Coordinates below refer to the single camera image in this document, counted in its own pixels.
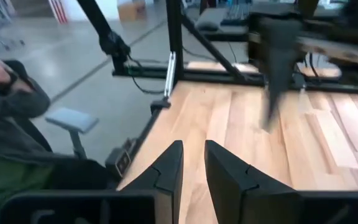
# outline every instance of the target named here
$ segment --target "black metal frame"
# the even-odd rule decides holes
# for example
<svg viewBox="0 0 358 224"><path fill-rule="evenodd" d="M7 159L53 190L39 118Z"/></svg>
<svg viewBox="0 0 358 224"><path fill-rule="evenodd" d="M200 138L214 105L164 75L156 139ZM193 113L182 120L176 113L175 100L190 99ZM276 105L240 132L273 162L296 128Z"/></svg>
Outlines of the black metal frame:
<svg viewBox="0 0 358 224"><path fill-rule="evenodd" d="M229 62L212 44L211 42L196 29L193 22L184 14L181 1L167 0L167 20L168 20L168 33L170 42L170 51L176 53L176 70L175 78L173 81L173 88L179 80L191 82L208 82L208 83L223 83L234 85L250 85L250 86L265 86L265 78L260 73L240 72L231 62ZM218 62L226 69L226 71L218 70L202 70L190 69L183 66L183 53L182 53L182 34L181 26L184 26L188 31L196 37L196 39L218 60ZM135 77L135 78L158 78L165 79L167 75L167 67L134 67L131 66L131 74L128 69L115 70L113 76L122 77ZM244 78L245 75L252 77L249 79ZM337 78L327 77L305 77L307 91L326 91L338 93L354 93L358 94L358 86L341 85L338 83ZM300 90L299 86L292 83L291 90ZM148 122L146 128L142 132L142 137L138 140L138 151L147 137L147 134L157 120L161 110L155 111L152 118Z"/></svg>

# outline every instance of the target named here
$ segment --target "wooden tabletop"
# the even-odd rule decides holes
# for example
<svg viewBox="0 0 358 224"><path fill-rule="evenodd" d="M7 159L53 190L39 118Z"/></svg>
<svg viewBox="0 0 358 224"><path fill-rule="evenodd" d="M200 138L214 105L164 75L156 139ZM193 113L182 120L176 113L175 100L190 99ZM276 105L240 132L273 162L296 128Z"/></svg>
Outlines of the wooden tabletop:
<svg viewBox="0 0 358 224"><path fill-rule="evenodd" d="M208 62L189 66L221 69ZM334 76L338 71L319 73ZM299 99L298 93L290 92L270 134L259 128L266 102L261 88L179 82L171 102L119 188L141 174L174 140L182 140L179 223L217 223L205 174L206 139L294 189L358 190L358 95L310 92Z"/></svg>

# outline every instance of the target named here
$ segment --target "gray jacket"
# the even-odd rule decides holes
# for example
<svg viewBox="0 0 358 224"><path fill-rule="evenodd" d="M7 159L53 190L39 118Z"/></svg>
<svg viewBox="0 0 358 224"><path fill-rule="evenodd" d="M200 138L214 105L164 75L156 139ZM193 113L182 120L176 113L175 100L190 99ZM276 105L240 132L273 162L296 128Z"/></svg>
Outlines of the gray jacket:
<svg viewBox="0 0 358 224"><path fill-rule="evenodd" d="M35 118L50 106L49 97L41 87L30 78L27 81L32 84L32 93L15 91L0 96L0 157L38 164L68 158L47 152L11 119Z"/></svg>

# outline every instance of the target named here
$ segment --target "concrete floor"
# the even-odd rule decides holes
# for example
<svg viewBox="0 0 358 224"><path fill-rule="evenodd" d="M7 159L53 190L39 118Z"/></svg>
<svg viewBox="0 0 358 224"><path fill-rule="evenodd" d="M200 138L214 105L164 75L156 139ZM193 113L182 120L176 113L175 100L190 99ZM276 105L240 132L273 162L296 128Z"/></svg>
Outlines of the concrete floor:
<svg viewBox="0 0 358 224"><path fill-rule="evenodd" d="M90 23L59 26L52 19L26 19L16 23L4 35L23 39L25 47L11 52L0 49L0 58L16 58L24 63L53 100L50 110L71 108L92 114L100 123L83 143L89 158L104 164L111 149L126 138L140 134L150 118L149 105L161 96L141 93L130 78L112 77L111 60L102 53L98 36ZM170 52L164 2L149 9L146 21L110 22L132 47L132 57L167 61ZM214 45L234 62L228 43ZM244 44L232 43L238 62L247 60ZM192 52L209 55L203 46L183 29L183 46ZM184 53L184 60L205 60ZM139 80L144 88L162 89L163 81ZM55 152L72 154L69 134L38 118L37 127Z"/></svg>

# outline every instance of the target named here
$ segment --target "chair armrest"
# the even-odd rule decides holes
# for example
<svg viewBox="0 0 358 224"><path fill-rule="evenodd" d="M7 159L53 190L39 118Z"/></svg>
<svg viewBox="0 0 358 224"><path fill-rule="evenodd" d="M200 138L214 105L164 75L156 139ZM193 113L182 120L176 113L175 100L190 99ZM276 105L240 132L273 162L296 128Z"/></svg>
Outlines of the chair armrest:
<svg viewBox="0 0 358 224"><path fill-rule="evenodd" d="M96 126L99 119L89 114L67 108L60 108L46 116L48 123L55 124L69 132L86 134Z"/></svg>

